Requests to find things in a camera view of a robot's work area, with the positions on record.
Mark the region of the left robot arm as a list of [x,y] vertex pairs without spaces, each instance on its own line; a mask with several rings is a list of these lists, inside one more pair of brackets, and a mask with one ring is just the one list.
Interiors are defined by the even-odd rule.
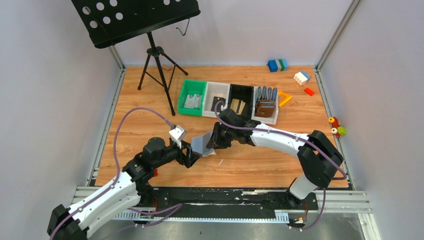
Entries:
[[172,161],[190,168],[202,154],[189,143],[167,146],[160,137],[151,138],[110,182],[83,200],[51,213],[47,234],[51,240],[87,240],[105,223],[124,210],[148,200],[149,180],[155,170]]

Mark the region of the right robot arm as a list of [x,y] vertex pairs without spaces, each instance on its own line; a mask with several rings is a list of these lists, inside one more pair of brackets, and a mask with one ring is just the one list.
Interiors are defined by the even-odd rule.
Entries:
[[328,137],[321,131],[310,134],[276,129],[257,120],[243,120],[232,109],[218,114],[208,149],[226,149],[233,141],[254,147],[270,148],[296,157],[302,174],[289,186],[287,192],[295,201],[304,200],[317,188],[325,189],[342,172],[344,158]]

